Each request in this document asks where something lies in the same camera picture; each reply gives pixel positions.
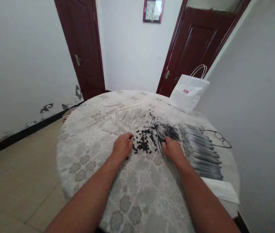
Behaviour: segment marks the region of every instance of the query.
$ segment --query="wooden door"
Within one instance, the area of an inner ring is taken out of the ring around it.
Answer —
[[[180,76],[191,75],[199,65],[210,68],[235,16],[230,12],[185,9],[159,94],[169,97]]]
[[[55,0],[84,100],[105,92],[95,0]]]

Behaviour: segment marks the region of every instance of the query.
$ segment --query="wall clock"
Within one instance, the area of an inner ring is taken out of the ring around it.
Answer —
[[[147,23],[161,23],[164,0],[145,0],[143,21]]]

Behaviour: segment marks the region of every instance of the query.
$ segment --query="door frame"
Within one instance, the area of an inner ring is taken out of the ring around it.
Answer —
[[[82,79],[81,75],[78,74],[78,65],[77,65],[77,61],[76,61],[76,58],[75,58],[75,52],[73,51],[73,48],[74,48],[74,39],[69,31],[69,25],[68,25],[68,21],[65,20],[65,18],[67,17],[66,16],[66,13],[65,13],[65,10],[62,9],[60,7],[60,3],[59,3],[60,0],[54,0],[54,3],[56,5],[56,8],[57,8],[57,12],[58,12],[58,15],[59,15],[59,19],[60,19],[60,23],[61,23],[61,26],[62,26],[62,29],[63,29],[63,32],[64,32],[64,36],[65,36],[65,39],[66,39],[66,43],[67,43],[67,46],[69,48],[69,54],[70,54],[70,57],[72,59],[72,62],[73,62],[73,66],[74,66],[74,69],[75,69],[75,73],[76,73],[76,76],[77,76],[77,80],[78,79]],[[96,10],[96,2],[95,0],[91,0],[92,1],[92,7],[93,7],[93,17],[94,17],[94,21],[95,21],[95,33],[96,33],[96,40],[97,40],[97,45],[98,45],[98,51],[99,51],[99,58],[100,58],[100,70],[101,70],[101,75],[102,75],[102,78],[103,78],[103,89],[105,89],[105,79],[104,79],[104,71],[103,71],[103,61],[102,61],[102,53],[101,53],[101,44],[100,44],[100,34],[99,34],[99,25],[98,25],[98,17],[97,17],[97,10]],[[82,96],[84,98],[84,100],[87,100],[87,93],[82,90],[82,87],[80,86],[80,89],[81,89],[81,93],[82,93]]]
[[[168,50],[167,55],[166,55],[165,63],[164,63],[162,73],[161,73],[161,77],[160,77],[160,80],[159,80],[159,84],[158,84],[158,87],[157,87],[157,92],[156,92],[157,94],[160,94],[160,89],[162,87],[164,77],[166,75],[167,67],[168,67],[169,62],[170,62],[170,58],[171,58],[173,48],[174,48],[174,45],[175,45],[175,42],[176,42],[177,34],[178,34],[178,31],[179,31],[179,28],[180,28],[180,25],[181,25],[181,22],[182,22],[184,13],[185,13],[185,8],[186,8],[186,5],[187,5],[188,1],[190,1],[190,0],[183,0],[182,5],[180,7],[178,18],[177,18],[176,25],[175,25],[174,32],[173,32],[173,36],[172,36],[171,43],[170,43],[170,46],[169,46],[169,50]],[[218,56],[218,54],[221,51],[221,49],[223,48],[224,44],[228,40],[229,36],[231,35],[233,29],[235,28],[235,26],[238,23],[239,19],[243,15],[243,13],[246,10],[247,6],[249,5],[250,1],[251,0],[240,1],[238,6],[236,7],[236,9],[238,9],[238,12],[237,12],[234,20],[232,21],[230,28],[228,29],[226,35],[222,39],[219,47],[217,48],[217,50],[216,50],[216,52],[215,52],[215,54],[212,58],[212,61],[213,61],[212,65],[214,64],[215,58]]]

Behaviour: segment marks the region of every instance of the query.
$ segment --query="door handle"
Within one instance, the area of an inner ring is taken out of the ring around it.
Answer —
[[[169,75],[170,75],[170,71],[168,70],[165,74],[165,79],[167,79],[169,77]]]
[[[77,54],[75,54],[75,58],[76,58],[77,65],[80,66],[80,63],[82,60],[78,58]]]

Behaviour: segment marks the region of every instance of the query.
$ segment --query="white lace tablecloth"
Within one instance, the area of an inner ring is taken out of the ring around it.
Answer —
[[[118,135],[102,128],[114,127],[113,132],[123,133],[111,120],[101,121],[112,116],[106,113],[114,108],[141,105],[152,109],[154,115],[165,114],[172,123],[185,122],[214,130],[205,117],[182,113],[168,105],[168,99],[149,92],[116,91],[96,96],[75,109],[62,127],[57,146],[57,169],[66,196],[71,198],[111,154]],[[194,232],[178,172],[166,157],[162,158],[154,147],[151,149],[151,154],[140,150],[138,154],[132,153],[123,163],[100,223],[103,230]],[[216,148],[216,151],[222,161],[223,180],[239,193],[239,174],[231,150]],[[221,202],[231,216],[237,215],[236,204]]]

